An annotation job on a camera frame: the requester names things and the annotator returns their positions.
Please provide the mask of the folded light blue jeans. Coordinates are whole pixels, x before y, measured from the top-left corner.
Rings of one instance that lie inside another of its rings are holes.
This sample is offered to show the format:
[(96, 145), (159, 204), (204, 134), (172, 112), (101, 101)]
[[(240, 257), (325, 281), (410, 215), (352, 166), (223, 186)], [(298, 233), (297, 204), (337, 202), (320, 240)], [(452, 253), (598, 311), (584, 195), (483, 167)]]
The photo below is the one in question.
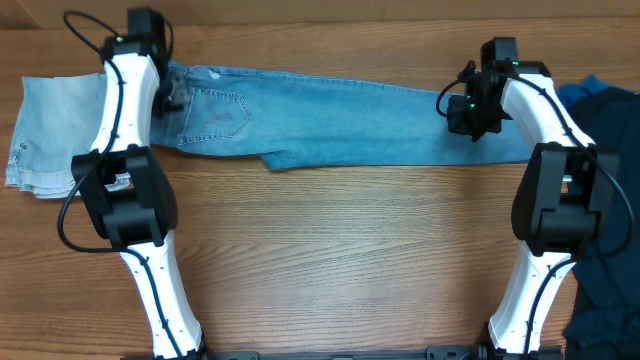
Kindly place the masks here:
[(61, 199), (75, 185), (71, 161), (86, 154), (101, 124), (106, 76), (23, 77), (5, 185)]

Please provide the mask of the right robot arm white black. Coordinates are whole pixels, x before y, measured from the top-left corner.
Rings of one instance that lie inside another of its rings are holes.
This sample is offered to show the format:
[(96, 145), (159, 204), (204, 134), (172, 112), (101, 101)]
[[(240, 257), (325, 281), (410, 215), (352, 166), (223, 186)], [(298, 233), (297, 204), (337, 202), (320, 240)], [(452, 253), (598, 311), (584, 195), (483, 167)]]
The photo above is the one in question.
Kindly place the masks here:
[(560, 359), (558, 347), (540, 344), (557, 292), (590, 244), (605, 233), (620, 160), (596, 145), (562, 106), (546, 65), (522, 61), (513, 37), (481, 47), (457, 83), (443, 115), (448, 130), (478, 141), (515, 122), (531, 151), (515, 195), (511, 225), (519, 251), (507, 289), (479, 342), (469, 347), (430, 347), (429, 358)]

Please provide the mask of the medium blue denim jeans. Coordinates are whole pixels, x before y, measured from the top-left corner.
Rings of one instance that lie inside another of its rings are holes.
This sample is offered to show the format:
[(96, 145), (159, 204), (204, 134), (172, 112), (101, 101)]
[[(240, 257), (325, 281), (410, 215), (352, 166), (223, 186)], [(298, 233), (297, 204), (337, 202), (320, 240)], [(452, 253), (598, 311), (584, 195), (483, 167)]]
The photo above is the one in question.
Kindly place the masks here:
[(449, 133), (434, 91), (249, 68), (170, 67), (188, 70), (191, 103), (154, 118), (151, 142), (185, 153), (259, 156), (272, 170), (482, 165), (530, 156), (510, 121), (476, 142)]

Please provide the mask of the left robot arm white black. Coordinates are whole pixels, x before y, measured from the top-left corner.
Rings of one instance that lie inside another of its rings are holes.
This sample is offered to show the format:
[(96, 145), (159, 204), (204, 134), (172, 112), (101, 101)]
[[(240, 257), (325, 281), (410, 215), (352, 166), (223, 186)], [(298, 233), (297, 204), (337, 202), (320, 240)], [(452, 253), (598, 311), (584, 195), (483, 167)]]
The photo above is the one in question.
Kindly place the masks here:
[(153, 115), (168, 101), (170, 23), (149, 7), (127, 11), (127, 30), (96, 47), (106, 75), (97, 136), (71, 160), (75, 184), (106, 252), (120, 255), (136, 284), (152, 335), (154, 359), (207, 359), (200, 323), (177, 265), (178, 207), (151, 146)]

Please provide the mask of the brown cardboard backboard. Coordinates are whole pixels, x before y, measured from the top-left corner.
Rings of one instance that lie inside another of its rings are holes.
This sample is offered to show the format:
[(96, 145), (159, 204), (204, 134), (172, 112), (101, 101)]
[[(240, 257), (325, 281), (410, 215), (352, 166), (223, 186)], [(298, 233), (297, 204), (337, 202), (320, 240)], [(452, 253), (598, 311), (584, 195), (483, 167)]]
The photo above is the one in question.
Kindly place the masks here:
[(631, 17), (639, 0), (2, 0), (3, 29), (53, 29), (79, 10), (112, 26), (149, 6), (175, 25)]

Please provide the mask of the bright blue garment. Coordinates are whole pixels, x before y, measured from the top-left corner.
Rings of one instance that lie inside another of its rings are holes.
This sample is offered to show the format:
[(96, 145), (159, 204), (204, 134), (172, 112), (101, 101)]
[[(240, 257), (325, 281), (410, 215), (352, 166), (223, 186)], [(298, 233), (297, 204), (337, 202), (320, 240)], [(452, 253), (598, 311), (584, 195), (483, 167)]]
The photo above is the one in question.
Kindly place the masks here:
[(611, 88), (610, 84), (600, 80), (596, 75), (589, 75), (581, 83), (561, 86), (557, 90), (557, 96), (565, 108), (570, 108), (578, 101), (593, 97), (608, 88)]

